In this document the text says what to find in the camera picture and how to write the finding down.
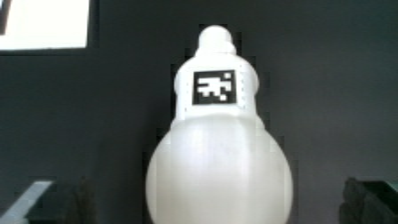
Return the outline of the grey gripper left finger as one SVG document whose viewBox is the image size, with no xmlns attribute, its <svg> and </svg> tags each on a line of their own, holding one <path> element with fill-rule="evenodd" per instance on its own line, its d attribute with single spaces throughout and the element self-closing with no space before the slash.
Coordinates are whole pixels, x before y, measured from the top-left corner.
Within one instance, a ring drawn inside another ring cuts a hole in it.
<svg viewBox="0 0 398 224">
<path fill-rule="evenodd" d="M 0 216 L 0 224 L 65 224 L 76 220 L 74 186 L 35 180 Z"/>
</svg>

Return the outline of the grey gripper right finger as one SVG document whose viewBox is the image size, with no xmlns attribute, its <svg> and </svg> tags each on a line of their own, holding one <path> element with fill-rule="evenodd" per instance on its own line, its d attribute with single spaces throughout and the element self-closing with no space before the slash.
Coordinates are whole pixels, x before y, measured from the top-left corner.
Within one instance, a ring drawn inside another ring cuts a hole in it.
<svg viewBox="0 0 398 224">
<path fill-rule="evenodd" d="M 398 224 L 398 181 L 346 179 L 339 224 Z"/>
</svg>

